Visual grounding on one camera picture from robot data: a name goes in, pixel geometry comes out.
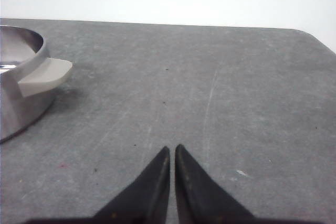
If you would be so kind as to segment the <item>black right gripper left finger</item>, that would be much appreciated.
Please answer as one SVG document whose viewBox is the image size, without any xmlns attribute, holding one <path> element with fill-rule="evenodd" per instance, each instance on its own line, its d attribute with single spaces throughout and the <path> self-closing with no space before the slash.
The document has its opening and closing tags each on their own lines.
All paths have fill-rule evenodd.
<svg viewBox="0 0 336 224">
<path fill-rule="evenodd" d="M 170 150 L 163 147 L 128 187 L 95 215 L 100 223 L 165 223 L 170 193 Z"/>
</svg>

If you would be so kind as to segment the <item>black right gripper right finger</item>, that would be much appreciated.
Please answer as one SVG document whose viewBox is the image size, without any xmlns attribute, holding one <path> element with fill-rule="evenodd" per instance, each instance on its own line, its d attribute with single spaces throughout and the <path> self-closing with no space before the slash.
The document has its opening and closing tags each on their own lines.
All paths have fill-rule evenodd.
<svg viewBox="0 0 336 224">
<path fill-rule="evenodd" d="M 239 223 L 256 217 L 221 188 L 182 144 L 175 149 L 179 223 Z"/>
</svg>

